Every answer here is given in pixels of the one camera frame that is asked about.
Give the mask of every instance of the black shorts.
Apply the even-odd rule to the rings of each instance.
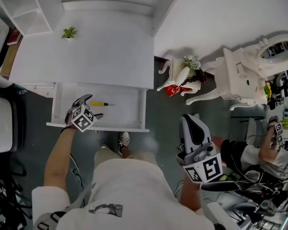
[[[240,174],[242,171],[241,156],[248,144],[245,140],[224,140],[221,146],[221,158],[226,166]]]

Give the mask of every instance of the white drawer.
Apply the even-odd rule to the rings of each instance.
[[[36,92],[37,94],[39,95],[42,95],[44,97],[47,97],[47,98],[53,98],[54,97],[54,93],[53,92]]]
[[[115,106],[91,106],[93,114],[103,113],[92,130],[149,132],[145,129],[146,90],[104,84],[56,83],[48,126],[65,127],[64,119],[72,103],[85,94],[93,97],[87,102],[106,102]]]
[[[27,89],[27,90],[53,90],[55,88],[55,83],[17,83],[19,86]]]

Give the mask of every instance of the yellow screwdriver handle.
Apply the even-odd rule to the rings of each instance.
[[[90,105],[101,105],[104,106],[105,104],[103,102],[90,102]]]

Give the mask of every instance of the person in background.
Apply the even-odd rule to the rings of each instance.
[[[250,166],[260,165],[261,169],[270,175],[285,181],[288,179],[288,151],[283,148],[275,149],[274,133],[275,127],[271,125],[260,148],[248,145],[245,140],[232,141],[213,136],[211,139],[220,149],[224,165],[234,172],[241,174],[246,172]]]
[[[49,230],[215,230],[211,221],[197,213],[201,207],[199,185],[186,175],[179,203],[154,155],[129,150],[127,132],[120,135],[123,159],[102,145],[94,157],[95,186],[87,206],[66,212],[71,205],[66,175],[75,132],[71,127],[62,131],[47,160],[44,185],[32,191],[35,229],[47,225]]]

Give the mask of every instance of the potted plant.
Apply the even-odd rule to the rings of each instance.
[[[66,38],[67,40],[72,40],[78,31],[76,31],[75,27],[71,26],[68,29],[64,29],[63,32],[64,32],[64,34],[62,35],[61,38]]]
[[[268,82],[265,83],[264,93],[265,93],[265,95],[267,97],[267,100],[270,101],[271,100],[271,96],[272,96],[272,91],[271,91],[270,83],[268,83]]]
[[[198,56],[184,56],[182,63],[185,67],[189,67],[192,70],[198,70],[201,67],[201,63],[198,60]]]

